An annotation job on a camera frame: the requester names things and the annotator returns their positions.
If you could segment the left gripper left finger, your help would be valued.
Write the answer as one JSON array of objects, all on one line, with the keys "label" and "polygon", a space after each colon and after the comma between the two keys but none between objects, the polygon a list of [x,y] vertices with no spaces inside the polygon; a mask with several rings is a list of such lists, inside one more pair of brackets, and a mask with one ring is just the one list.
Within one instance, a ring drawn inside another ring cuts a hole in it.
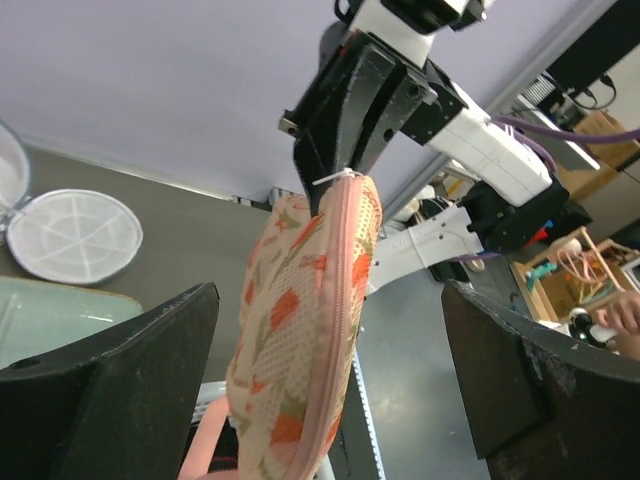
[{"label": "left gripper left finger", "polygon": [[202,283],[2,369],[2,478],[176,478],[218,310]]}]

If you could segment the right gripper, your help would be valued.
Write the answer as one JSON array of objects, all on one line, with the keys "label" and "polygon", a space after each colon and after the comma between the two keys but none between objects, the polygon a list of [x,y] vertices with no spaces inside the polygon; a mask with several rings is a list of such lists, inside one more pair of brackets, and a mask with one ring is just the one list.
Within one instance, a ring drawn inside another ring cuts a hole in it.
[{"label": "right gripper", "polygon": [[429,56],[436,34],[485,19],[488,1],[337,1],[321,40],[317,75],[283,113],[311,213],[328,184],[350,168],[367,174],[418,110],[465,103]]}]

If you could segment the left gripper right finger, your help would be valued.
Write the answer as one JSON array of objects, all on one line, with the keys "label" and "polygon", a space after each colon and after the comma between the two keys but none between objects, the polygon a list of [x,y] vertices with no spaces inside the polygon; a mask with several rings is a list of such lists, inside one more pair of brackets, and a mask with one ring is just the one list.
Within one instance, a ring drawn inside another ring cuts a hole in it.
[{"label": "left gripper right finger", "polygon": [[639,364],[444,287],[446,332],[476,454],[494,479],[636,479]]}]

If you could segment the floral mesh laundry bag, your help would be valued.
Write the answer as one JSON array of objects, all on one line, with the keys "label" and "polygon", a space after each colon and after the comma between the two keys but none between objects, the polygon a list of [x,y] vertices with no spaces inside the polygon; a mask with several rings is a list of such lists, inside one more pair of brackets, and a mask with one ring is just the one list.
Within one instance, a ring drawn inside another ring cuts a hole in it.
[{"label": "floral mesh laundry bag", "polygon": [[226,393],[181,466],[207,479],[222,428],[239,443],[227,479],[310,479],[340,425],[382,208],[373,180],[343,171],[317,208],[282,197],[257,239],[240,302]]}]

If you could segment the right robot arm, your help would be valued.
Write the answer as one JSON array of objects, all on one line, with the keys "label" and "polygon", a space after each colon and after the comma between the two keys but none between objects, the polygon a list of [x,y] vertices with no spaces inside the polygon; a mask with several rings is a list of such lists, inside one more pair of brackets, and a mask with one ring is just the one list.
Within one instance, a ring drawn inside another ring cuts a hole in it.
[{"label": "right robot arm", "polygon": [[481,22],[487,1],[336,2],[320,67],[280,127],[312,207],[339,178],[368,173],[396,134],[476,178],[458,202],[383,240],[366,290],[435,264],[525,246],[568,200],[550,158],[492,119],[430,59],[435,35]]}]

